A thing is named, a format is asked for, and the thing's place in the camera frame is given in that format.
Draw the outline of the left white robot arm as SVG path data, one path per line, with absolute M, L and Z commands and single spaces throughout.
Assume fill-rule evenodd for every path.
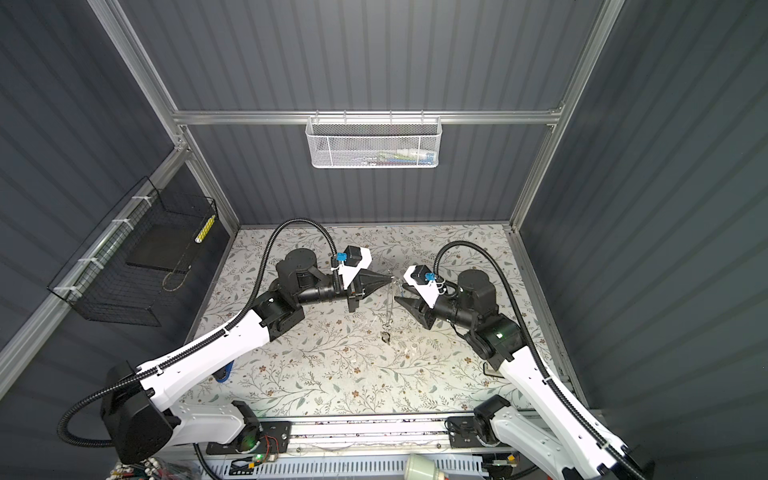
M 121 362 L 111 368 L 100 417 L 119 460 L 137 463 L 167 446 L 200 442 L 254 445 L 258 419 L 244 402 L 187 408 L 180 398 L 206 377 L 226 372 L 241 355 L 287 333 L 304 319 L 306 304 L 343 299 L 355 311 L 392 280 L 369 270 L 371 261 L 369 249 L 349 246 L 339 266 L 325 274 L 312 250 L 295 249 L 277 263 L 276 279 L 236 325 L 221 326 L 173 351 L 176 362 L 164 355 L 137 367 Z

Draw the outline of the blue object at table edge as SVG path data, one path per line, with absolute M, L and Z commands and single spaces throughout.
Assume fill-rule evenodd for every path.
M 218 383 L 226 382 L 229 379 L 230 375 L 231 375 L 231 372 L 233 370 L 233 366 L 234 366 L 234 362 L 231 361 L 231 362 L 227 363 L 226 365 L 222 366 L 221 368 L 219 368 L 218 370 L 216 370 L 212 374 L 212 376 L 215 379 L 215 381 L 218 382 Z

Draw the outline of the pale green plastic object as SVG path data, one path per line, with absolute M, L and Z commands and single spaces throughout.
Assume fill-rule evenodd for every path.
M 405 480 L 447 480 L 448 476 L 434 460 L 423 455 L 411 454 L 405 464 Z

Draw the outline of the perforated metal ring disc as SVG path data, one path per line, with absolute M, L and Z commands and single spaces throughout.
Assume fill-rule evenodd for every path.
M 394 277 L 390 278 L 390 283 L 387 286 L 386 295 L 384 299 L 384 314 L 382 317 L 382 327 L 380 332 L 381 340 L 384 344 L 391 344 L 391 328 L 393 323 L 393 305 L 394 296 L 396 295 L 396 280 Z

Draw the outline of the yellow marker pen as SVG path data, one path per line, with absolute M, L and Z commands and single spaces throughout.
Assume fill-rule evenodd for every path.
M 201 226 L 200 230 L 197 232 L 194 238 L 194 241 L 196 244 L 201 244 L 205 240 L 208 233 L 214 226 L 216 219 L 217 219 L 217 215 L 213 214 L 205 221 L 205 223 Z

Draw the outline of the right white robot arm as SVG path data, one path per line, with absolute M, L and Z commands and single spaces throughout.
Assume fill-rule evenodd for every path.
M 474 410 L 482 443 L 514 448 L 552 479 L 652 477 L 653 466 L 634 461 L 625 442 L 536 359 L 537 351 L 524 339 L 521 327 L 500 311 L 495 286 L 486 273 L 470 269 L 450 282 L 425 265 L 413 265 L 404 280 L 404 289 L 412 295 L 398 297 L 397 302 L 425 328 L 436 320 L 463 328 L 464 341 L 523 394 L 545 423 L 537 426 L 509 400 L 495 395 Z

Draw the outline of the black foam pad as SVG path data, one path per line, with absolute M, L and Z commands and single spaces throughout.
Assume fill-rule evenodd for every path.
M 129 253 L 126 264 L 167 273 L 186 273 L 202 244 L 196 244 L 196 232 L 186 227 L 154 225 Z

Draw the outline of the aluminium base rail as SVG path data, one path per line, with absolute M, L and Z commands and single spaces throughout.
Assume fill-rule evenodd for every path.
M 286 456 L 311 454 L 496 453 L 505 444 L 477 437 L 468 412 L 265 417 Z

